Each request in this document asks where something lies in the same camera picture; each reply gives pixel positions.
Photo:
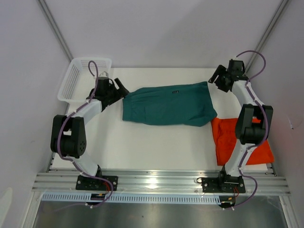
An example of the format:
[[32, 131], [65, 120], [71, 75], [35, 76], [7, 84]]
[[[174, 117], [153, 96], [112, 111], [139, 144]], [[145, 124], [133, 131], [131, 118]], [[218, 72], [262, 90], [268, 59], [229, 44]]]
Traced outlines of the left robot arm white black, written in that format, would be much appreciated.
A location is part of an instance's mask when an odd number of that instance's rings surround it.
[[84, 104], [69, 115], [56, 115], [53, 119], [51, 151], [71, 162], [81, 175], [87, 176], [86, 184], [93, 190], [102, 187], [103, 178], [98, 175], [99, 165], [86, 151], [85, 126], [93, 117], [128, 94], [119, 78], [99, 77]]

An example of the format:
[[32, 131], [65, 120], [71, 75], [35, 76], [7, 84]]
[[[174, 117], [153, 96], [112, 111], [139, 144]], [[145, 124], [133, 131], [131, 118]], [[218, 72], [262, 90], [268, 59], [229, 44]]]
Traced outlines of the orange shorts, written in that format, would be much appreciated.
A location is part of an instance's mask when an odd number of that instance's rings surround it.
[[[220, 119], [211, 121], [213, 140], [215, 143], [217, 165], [223, 166], [230, 159], [235, 148], [237, 138], [235, 127], [237, 118]], [[274, 162], [274, 155], [268, 141], [257, 147], [247, 161], [247, 165], [259, 165]]]

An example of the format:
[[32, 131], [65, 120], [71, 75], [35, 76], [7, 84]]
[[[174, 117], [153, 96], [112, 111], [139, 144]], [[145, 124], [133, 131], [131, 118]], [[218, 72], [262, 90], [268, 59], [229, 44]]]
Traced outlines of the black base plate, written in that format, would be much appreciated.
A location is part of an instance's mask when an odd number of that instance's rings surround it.
[[[113, 191], [117, 190], [118, 176], [103, 176], [103, 178], [112, 183]], [[106, 181], [79, 175], [76, 182], [76, 190], [111, 191], [111, 187]]]
[[246, 188], [242, 177], [228, 179], [220, 177], [199, 177], [196, 182], [202, 186], [204, 193], [245, 193]]

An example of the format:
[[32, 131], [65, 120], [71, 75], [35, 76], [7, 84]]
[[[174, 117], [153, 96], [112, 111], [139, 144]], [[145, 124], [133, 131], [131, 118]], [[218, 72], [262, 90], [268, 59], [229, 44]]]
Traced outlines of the left side table rail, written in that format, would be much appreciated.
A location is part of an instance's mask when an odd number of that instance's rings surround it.
[[46, 172], [49, 172], [51, 170], [55, 156], [56, 156], [56, 153], [52, 152], [48, 165], [47, 165], [47, 168], [46, 168]]

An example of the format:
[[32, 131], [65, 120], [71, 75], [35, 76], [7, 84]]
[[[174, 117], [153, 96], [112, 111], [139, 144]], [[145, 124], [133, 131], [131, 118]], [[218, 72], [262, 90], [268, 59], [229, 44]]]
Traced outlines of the right corner aluminium post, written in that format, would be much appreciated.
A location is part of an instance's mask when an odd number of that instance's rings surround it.
[[276, 26], [278, 25], [280, 19], [282, 18], [283, 14], [287, 10], [291, 0], [281, 0], [279, 5], [277, 6], [275, 12], [273, 13], [270, 21], [268, 22], [266, 29], [264, 30], [260, 40], [258, 41], [254, 50], [256, 52], [262, 53], [263, 48], [267, 44], [268, 40], [270, 39], [272, 33], [274, 32]]

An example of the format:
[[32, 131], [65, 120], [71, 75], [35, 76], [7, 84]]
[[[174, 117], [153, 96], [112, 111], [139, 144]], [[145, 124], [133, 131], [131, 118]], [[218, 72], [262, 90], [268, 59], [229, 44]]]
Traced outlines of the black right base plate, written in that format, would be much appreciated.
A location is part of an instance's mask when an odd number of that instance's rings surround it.
[[228, 179], [220, 177], [199, 177], [196, 182], [202, 186], [204, 193], [245, 193], [246, 188], [242, 177]]

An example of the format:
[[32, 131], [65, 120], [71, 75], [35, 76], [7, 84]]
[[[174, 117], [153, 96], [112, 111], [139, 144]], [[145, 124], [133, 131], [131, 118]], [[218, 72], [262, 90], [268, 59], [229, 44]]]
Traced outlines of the teal green shorts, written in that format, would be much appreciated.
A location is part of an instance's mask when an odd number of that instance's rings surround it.
[[123, 121], [202, 127], [217, 117], [207, 82], [144, 87], [123, 99]]

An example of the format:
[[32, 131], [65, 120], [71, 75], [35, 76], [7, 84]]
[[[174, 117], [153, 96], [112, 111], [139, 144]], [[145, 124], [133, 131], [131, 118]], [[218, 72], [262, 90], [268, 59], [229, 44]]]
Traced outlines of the corner aluminium post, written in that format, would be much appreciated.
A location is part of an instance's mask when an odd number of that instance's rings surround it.
[[274, 32], [276, 26], [278, 25], [280, 19], [282, 18], [283, 14], [287, 10], [291, 0], [281, 0], [279, 5], [277, 6], [275, 12], [273, 13], [270, 21], [268, 22], [266, 29], [264, 30], [260, 40], [258, 41], [254, 50], [256, 52], [262, 53], [263, 48], [267, 44], [268, 40], [270, 39], [272, 33]]
[[59, 43], [63, 53], [69, 62], [74, 58], [68, 44], [47, 4], [46, 0], [37, 0], [37, 4], [40, 7], [42, 14], [44, 15], [50, 29], [52, 30], [57, 42]]

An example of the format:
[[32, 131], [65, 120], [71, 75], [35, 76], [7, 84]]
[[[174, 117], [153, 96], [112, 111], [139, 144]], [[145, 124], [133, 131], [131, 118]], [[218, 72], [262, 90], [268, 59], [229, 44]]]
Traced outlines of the left corner aluminium post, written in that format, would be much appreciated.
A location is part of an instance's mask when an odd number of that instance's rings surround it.
[[74, 58], [68, 44], [47, 4], [46, 0], [37, 0], [37, 4], [40, 7], [42, 14], [44, 15], [50, 29], [52, 30], [57, 42], [59, 43], [63, 53], [69, 62]]

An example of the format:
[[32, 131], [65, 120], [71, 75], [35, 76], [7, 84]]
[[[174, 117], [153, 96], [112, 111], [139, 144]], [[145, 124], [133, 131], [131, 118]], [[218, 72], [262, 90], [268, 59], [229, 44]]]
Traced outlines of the white plastic laundry basket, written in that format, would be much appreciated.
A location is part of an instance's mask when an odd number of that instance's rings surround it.
[[112, 60], [105, 57], [78, 57], [74, 58], [64, 76], [60, 86], [57, 98], [59, 101], [69, 104], [84, 103], [89, 97], [89, 93], [95, 86], [96, 76], [94, 64], [89, 64], [89, 61], [94, 61], [98, 68], [98, 73], [107, 71], [109, 73]]

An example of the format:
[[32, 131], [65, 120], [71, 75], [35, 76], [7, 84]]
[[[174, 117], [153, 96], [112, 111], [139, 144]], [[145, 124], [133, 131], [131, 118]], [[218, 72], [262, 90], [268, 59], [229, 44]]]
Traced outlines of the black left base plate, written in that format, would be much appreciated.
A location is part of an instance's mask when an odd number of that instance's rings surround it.
[[[112, 183], [113, 191], [117, 190], [118, 176], [103, 176], [103, 178]], [[76, 182], [76, 190], [111, 191], [111, 187], [106, 181], [79, 175]]]

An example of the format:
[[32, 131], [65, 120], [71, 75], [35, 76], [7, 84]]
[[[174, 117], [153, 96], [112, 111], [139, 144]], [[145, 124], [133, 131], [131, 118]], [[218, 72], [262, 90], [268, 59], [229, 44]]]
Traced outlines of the table rail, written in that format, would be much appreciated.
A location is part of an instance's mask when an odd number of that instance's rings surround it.
[[47, 168], [46, 168], [46, 172], [49, 172], [51, 170], [55, 156], [56, 156], [56, 153], [52, 152], [48, 165], [47, 165]]
[[268, 174], [273, 175], [275, 177], [277, 176], [276, 168], [273, 162], [269, 162], [267, 164], [267, 171]]

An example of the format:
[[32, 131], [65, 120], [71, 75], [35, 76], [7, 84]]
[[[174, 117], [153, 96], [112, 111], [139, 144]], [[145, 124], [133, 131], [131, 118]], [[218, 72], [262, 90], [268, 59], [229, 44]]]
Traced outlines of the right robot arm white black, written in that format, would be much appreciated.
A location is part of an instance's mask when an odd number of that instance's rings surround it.
[[217, 187], [226, 192], [240, 184], [243, 168], [253, 151], [268, 138], [273, 108], [257, 97], [241, 60], [231, 59], [228, 67], [219, 65], [208, 82], [223, 92], [231, 91], [241, 105], [235, 127], [236, 146], [217, 179]]

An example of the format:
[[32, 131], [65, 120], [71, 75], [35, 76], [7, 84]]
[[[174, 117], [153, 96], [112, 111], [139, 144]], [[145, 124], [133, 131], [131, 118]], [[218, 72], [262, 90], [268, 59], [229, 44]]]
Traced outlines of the right side table rail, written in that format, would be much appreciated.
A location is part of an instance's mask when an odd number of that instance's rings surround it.
[[276, 168], [273, 162], [269, 162], [267, 164], [267, 171], [268, 174], [273, 175], [275, 177], [277, 176]]

